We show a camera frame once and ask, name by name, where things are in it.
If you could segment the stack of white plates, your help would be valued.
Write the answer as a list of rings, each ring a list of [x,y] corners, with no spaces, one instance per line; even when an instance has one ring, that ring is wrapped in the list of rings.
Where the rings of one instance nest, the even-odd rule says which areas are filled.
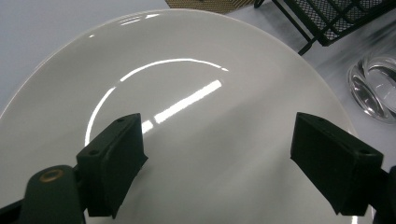
[[[298,112],[351,129],[318,73],[264,31],[195,10],[119,18],[44,61],[0,116],[0,207],[138,113],[147,162],[117,216],[87,224],[371,224],[336,215],[291,159]]]

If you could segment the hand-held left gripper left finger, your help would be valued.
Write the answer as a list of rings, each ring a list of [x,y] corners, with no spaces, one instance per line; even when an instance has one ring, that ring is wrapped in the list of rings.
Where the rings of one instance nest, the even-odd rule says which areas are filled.
[[[114,120],[77,154],[78,173],[90,217],[116,217],[148,157],[141,115]]]

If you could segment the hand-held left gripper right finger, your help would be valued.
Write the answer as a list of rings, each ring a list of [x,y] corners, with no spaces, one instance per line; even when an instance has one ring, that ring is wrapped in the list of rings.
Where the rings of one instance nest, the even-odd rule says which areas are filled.
[[[337,214],[363,216],[383,154],[330,121],[299,112],[290,158]]]

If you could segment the black wire cutlery basket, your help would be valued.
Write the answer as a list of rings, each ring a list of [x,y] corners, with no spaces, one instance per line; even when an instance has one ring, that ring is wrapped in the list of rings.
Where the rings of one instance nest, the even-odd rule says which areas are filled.
[[[396,9],[396,0],[271,0],[307,43],[304,55],[315,42],[328,47]]]

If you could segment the clear drinking glass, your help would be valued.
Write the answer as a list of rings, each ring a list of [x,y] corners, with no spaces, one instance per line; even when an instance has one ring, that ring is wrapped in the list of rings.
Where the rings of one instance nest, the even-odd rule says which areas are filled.
[[[363,57],[348,70],[347,84],[365,114],[396,123],[396,58]]]

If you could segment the brown woven placemat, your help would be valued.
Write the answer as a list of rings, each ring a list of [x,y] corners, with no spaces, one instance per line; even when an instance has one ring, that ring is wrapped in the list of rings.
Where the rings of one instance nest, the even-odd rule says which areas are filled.
[[[187,8],[227,14],[254,4],[255,0],[164,0],[170,8]]]

